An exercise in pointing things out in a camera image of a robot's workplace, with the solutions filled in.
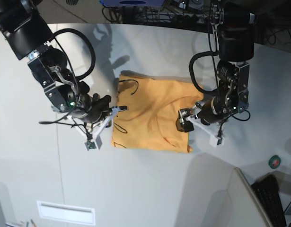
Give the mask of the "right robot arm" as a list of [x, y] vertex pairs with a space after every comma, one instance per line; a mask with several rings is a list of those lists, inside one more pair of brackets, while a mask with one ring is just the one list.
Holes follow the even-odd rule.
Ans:
[[[112, 98], [109, 95], [89, 95], [90, 87], [84, 78], [92, 73], [96, 63], [91, 42], [73, 28], [52, 32], [37, 9], [39, 3], [38, 0], [0, 0], [0, 32], [18, 60], [29, 58], [28, 67], [44, 89], [53, 110], [64, 115], [61, 119], [42, 124], [58, 124], [68, 116], [77, 118], [83, 122], [86, 144], [97, 142], [116, 113], [127, 110], [127, 107], [110, 107]], [[90, 67], [79, 76], [75, 75], [64, 49], [48, 45], [64, 33], [77, 35], [90, 52]]]

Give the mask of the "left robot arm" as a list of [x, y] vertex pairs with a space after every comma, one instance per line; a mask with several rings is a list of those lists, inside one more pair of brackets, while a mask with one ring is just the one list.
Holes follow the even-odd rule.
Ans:
[[[198, 123], [200, 126], [219, 124], [217, 137], [222, 138], [222, 127], [231, 117], [246, 112], [248, 103], [248, 78], [254, 57], [253, 25], [257, 15], [230, 1], [210, 1], [207, 17], [208, 31], [212, 32], [215, 50], [197, 53], [189, 63], [189, 73], [195, 88], [211, 99], [203, 105], [195, 103], [192, 108], [178, 111], [176, 122], [180, 132], [191, 132]], [[219, 57], [213, 63], [216, 89], [205, 90], [195, 78], [194, 64], [203, 57]]]

